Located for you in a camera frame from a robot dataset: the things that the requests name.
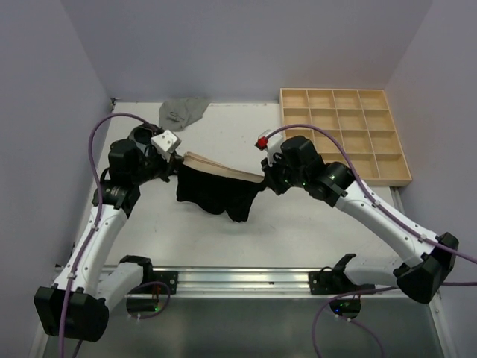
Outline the black striped underwear grey waistband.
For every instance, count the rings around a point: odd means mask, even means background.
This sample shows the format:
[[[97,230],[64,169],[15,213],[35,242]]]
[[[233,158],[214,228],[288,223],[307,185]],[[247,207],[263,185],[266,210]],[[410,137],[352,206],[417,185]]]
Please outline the black striped underwear grey waistband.
[[[128,135],[128,139],[133,141],[137,147],[147,146],[151,144],[151,138],[153,136],[162,134],[164,130],[161,127],[155,125],[139,125],[131,130]]]

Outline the black underwear beige waistband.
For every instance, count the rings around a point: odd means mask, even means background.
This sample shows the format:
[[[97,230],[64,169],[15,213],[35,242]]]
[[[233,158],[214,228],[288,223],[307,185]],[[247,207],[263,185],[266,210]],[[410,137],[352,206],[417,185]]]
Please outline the black underwear beige waistband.
[[[209,214],[226,213],[234,222],[249,218],[253,201],[267,189],[265,178],[230,168],[193,152],[184,154],[177,169],[176,197]]]

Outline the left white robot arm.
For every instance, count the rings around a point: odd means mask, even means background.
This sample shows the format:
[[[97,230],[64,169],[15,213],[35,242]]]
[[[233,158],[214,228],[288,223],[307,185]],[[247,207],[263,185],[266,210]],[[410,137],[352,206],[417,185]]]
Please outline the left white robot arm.
[[[102,278],[106,258],[116,237],[139,200],[141,184],[154,178],[167,181],[180,162],[175,149],[179,139],[160,134],[150,144],[131,139],[114,142],[108,155],[105,179],[94,193],[89,223],[72,256],[50,287],[38,288],[34,296],[41,325],[49,336],[98,341],[106,330],[110,313],[123,297],[136,290],[171,296],[177,274],[154,274],[149,258],[127,255],[114,271]]]

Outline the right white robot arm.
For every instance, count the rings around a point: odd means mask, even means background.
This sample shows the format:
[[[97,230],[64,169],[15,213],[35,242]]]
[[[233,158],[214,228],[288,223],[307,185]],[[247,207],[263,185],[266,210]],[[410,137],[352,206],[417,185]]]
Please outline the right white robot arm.
[[[451,233],[428,230],[383,201],[350,167],[325,163],[304,136],[283,139],[263,134],[256,147],[266,151],[265,182],[277,195],[292,187],[354,218],[383,240],[395,257],[372,259],[347,254],[325,275],[333,292],[396,286],[427,304],[452,271],[459,241]]]

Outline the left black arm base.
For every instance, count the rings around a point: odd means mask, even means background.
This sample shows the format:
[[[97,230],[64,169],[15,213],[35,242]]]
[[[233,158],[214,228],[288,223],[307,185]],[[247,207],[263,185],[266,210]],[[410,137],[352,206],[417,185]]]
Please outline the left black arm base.
[[[165,295],[170,292],[172,295],[176,294],[177,271],[155,271],[150,258],[136,255],[126,255],[119,262],[135,263],[142,267],[142,281],[130,291],[131,293]]]

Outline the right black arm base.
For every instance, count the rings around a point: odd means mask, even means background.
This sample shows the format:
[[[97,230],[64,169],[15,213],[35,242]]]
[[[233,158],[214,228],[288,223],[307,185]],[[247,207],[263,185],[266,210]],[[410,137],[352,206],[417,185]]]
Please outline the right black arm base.
[[[344,273],[349,261],[356,254],[344,255],[333,267],[324,266],[318,271],[308,272],[308,284],[311,295],[338,295],[366,289],[375,289],[373,284],[356,285]]]

